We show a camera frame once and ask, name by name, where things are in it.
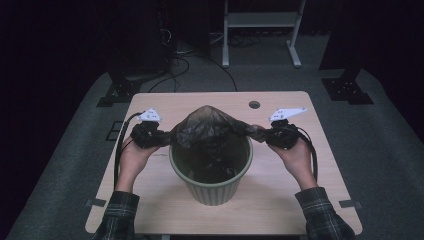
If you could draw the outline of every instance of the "black cable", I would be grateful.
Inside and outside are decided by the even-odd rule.
[[[256,4],[256,0],[253,0],[249,8],[247,8],[247,12],[250,12],[255,4]]]
[[[257,40],[254,41],[252,39],[252,37],[240,37],[240,36],[234,36],[231,37],[229,42],[228,42],[228,46],[234,47],[234,48],[248,48],[250,46],[256,45],[261,43],[261,38],[256,36]]]
[[[156,80],[160,77],[163,77],[165,74],[166,74],[166,71],[155,74],[152,77],[137,78],[137,79],[128,80],[128,81],[131,82],[131,83],[145,83],[145,82],[149,82],[149,81],[152,81],[152,80]]]
[[[122,126],[121,133],[119,134],[118,143],[116,145],[116,151],[115,151],[115,166],[113,171],[113,188],[116,186],[116,182],[118,181],[118,172],[119,172],[119,162],[121,159],[122,151],[125,149],[127,145],[125,145],[124,148],[122,148],[122,143],[124,142],[125,133],[127,132],[128,125],[130,124],[131,119],[133,119],[136,116],[141,115],[142,113],[134,113],[131,115],[127,121],[124,122]]]
[[[125,150],[125,148],[127,148],[128,145],[130,145],[130,143],[132,143],[133,140],[129,141],[127,144],[125,144],[125,146],[122,148],[121,152],[123,152]]]
[[[287,131],[294,132],[294,133],[297,134],[297,136],[299,138],[301,138],[303,141],[305,141],[305,143],[308,146],[309,151],[311,151],[311,155],[312,155],[312,172],[314,174],[315,180],[318,181],[318,158],[317,158],[317,153],[316,153],[315,147],[312,144],[312,140],[311,140],[311,137],[309,136],[309,134],[304,129],[302,129],[300,127],[296,127],[296,130],[289,128],[289,127],[280,127],[279,129],[284,129],[284,130],[287,130]]]
[[[165,79],[162,79],[161,81],[157,82],[155,85],[153,85],[153,86],[149,89],[149,91],[147,91],[148,93],[151,93],[151,92],[152,92],[152,90],[153,90],[155,87],[157,87],[159,84],[161,84],[161,83],[163,83],[163,82],[165,82],[165,81],[168,81],[168,80],[170,80],[170,79],[174,79],[174,92],[176,92],[176,91],[177,91],[177,89],[178,89],[178,87],[179,87],[180,83],[176,80],[176,77],[181,76],[181,75],[183,75],[184,73],[186,73],[186,72],[189,70],[189,68],[190,68],[190,63],[189,63],[187,60],[182,59],[182,58],[176,58],[176,59],[181,60],[181,61],[184,61],[184,62],[187,64],[186,69],[184,69],[184,71],[182,71],[181,73],[176,74],[176,75],[174,75],[173,73],[169,72],[169,74],[171,75],[171,77],[169,77],[169,78],[165,78]]]
[[[182,51],[177,51],[177,52],[175,52],[175,54],[176,54],[177,56],[179,56],[179,57],[185,57],[185,56],[187,56],[188,54],[192,54],[192,53],[194,53],[194,52],[196,52],[196,51],[197,51],[197,49],[191,49],[191,50],[184,51],[184,52],[182,52]]]
[[[204,59],[207,59],[207,60],[209,60],[209,61],[211,61],[211,62],[213,62],[213,63],[215,63],[219,68],[221,68],[225,73],[227,73],[228,74],[228,76],[230,76],[230,79],[231,79],[231,81],[233,82],[233,86],[234,86],[234,90],[236,91],[236,92],[238,92],[238,89],[237,89],[237,85],[236,85],[236,81],[234,80],[234,78],[233,78],[233,76],[223,67],[223,66],[221,66],[221,64],[219,64],[219,63],[217,63],[216,61],[214,61],[213,59],[211,59],[211,58],[208,58],[208,57],[205,57],[205,56],[202,56],[202,55],[193,55],[193,57],[200,57],[200,58],[204,58]]]

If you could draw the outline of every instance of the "wrist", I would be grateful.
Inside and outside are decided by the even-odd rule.
[[[296,179],[296,181],[299,184],[300,190],[302,191],[309,188],[318,187],[318,183],[316,182],[313,176],[307,176],[302,179]]]
[[[120,175],[116,182],[115,191],[132,193],[134,182],[134,178],[126,178],[125,176]]]

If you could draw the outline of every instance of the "cable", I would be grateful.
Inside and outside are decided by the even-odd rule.
[[[184,73],[186,73],[186,72],[188,71],[188,69],[190,68],[190,63],[189,63],[187,60],[182,59],[182,58],[176,58],[176,59],[181,60],[181,61],[184,61],[184,62],[187,64],[186,69],[184,69],[184,71],[182,71],[181,73],[176,74],[176,75],[174,75],[172,72],[169,72],[169,74],[171,75],[171,77],[169,77],[169,78],[165,78],[165,79],[162,79],[161,81],[159,81],[158,83],[156,83],[155,85],[153,85],[153,86],[149,89],[149,91],[147,91],[148,93],[151,93],[151,92],[152,92],[152,90],[153,90],[155,87],[157,87],[159,84],[161,84],[161,83],[163,83],[163,82],[165,82],[165,81],[168,81],[168,80],[170,80],[170,79],[174,79],[174,92],[176,92],[176,91],[177,91],[178,87],[180,86],[180,83],[176,80],[176,77],[181,76],[181,75],[183,75]]]
[[[128,146],[128,145],[130,145],[130,143],[132,143],[132,142],[133,142],[133,140],[131,140],[131,141],[129,141],[127,144],[125,144],[125,146],[122,148],[121,152],[123,152],[123,151],[124,151],[124,149],[125,149],[125,148],[127,148],[127,146]]]
[[[169,35],[168,40],[166,40],[166,43],[162,42],[162,45],[164,45],[165,47],[169,47],[169,43],[171,42],[171,39],[172,39],[171,32],[168,29],[164,29],[164,28],[160,29],[160,31],[168,33],[168,35]]]
[[[158,79],[160,77],[163,77],[165,74],[166,74],[166,71],[163,71],[163,72],[160,72],[158,74],[153,75],[152,77],[137,78],[137,79],[134,79],[134,80],[128,80],[127,78],[125,78],[125,79],[127,79],[131,83],[145,83],[145,82],[149,82],[149,81]]]
[[[230,77],[230,79],[231,79],[231,81],[233,82],[233,86],[234,86],[234,90],[236,91],[236,92],[238,92],[238,89],[237,89],[237,85],[236,85],[236,81],[234,80],[234,78],[233,78],[233,76],[223,67],[223,66],[221,66],[221,64],[219,64],[219,63],[217,63],[216,61],[214,61],[213,59],[211,59],[211,58],[208,58],[208,57],[205,57],[205,56],[202,56],[202,55],[194,55],[193,57],[199,57],[199,58],[204,58],[204,59],[207,59],[207,60],[209,60],[209,61],[211,61],[211,62],[213,62],[213,63],[215,63],[219,68],[221,68],[225,73],[227,73],[228,74],[228,76]]]
[[[250,6],[247,8],[247,12],[250,12],[255,4],[256,4],[256,0],[252,1]]]
[[[230,38],[228,45],[236,48],[247,48],[262,42],[261,38],[256,36],[257,40],[253,40],[253,37],[245,37],[245,36],[234,36]]]
[[[219,42],[221,39],[224,38],[224,33],[210,33],[209,35],[210,36],[215,36],[215,35],[218,36],[216,39],[210,40],[209,45],[213,45],[213,44]]]
[[[311,137],[309,136],[309,134],[304,129],[302,129],[300,127],[297,127],[297,126],[296,126],[296,130],[294,130],[292,128],[289,128],[289,127],[282,127],[281,129],[288,130],[288,131],[291,131],[291,132],[296,133],[297,136],[299,138],[301,138],[303,141],[305,141],[306,145],[308,145],[309,151],[311,151],[311,155],[312,155],[312,168],[313,168],[312,169],[312,172],[314,174],[315,180],[318,181],[318,159],[317,159],[317,152],[315,150],[314,145],[312,144],[312,140],[311,140]]]
[[[184,52],[174,52],[174,53],[177,54],[178,56],[184,57],[184,55],[194,53],[196,51],[197,51],[197,49],[191,49],[191,50],[187,50],[187,51],[184,51]]]
[[[120,162],[120,159],[121,159],[122,151],[128,145],[127,144],[127,145],[125,145],[124,148],[122,148],[122,143],[124,142],[124,137],[125,137],[125,133],[127,132],[128,125],[130,124],[130,121],[134,117],[139,116],[141,114],[142,114],[142,112],[141,113],[139,113],[139,112],[138,113],[134,113],[122,125],[122,130],[121,130],[121,133],[119,134],[118,143],[116,145],[116,151],[115,151],[115,166],[114,166],[114,169],[113,169],[113,188],[115,188],[116,182],[118,181],[119,162]]]

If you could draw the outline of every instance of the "plaid sleeve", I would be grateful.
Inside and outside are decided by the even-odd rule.
[[[113,192],[93,239],[134,239],[134,218],[140,197],[127,192]]]
[[[352,228],[337,215],[324,188],[306,189],[295,196],[306,218],[308,239],[350,240],[355,238]]]

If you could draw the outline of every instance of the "white shelf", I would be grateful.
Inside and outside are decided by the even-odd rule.
[[[228,13],[228,27],[294,27],[296,17],[296,12]]]

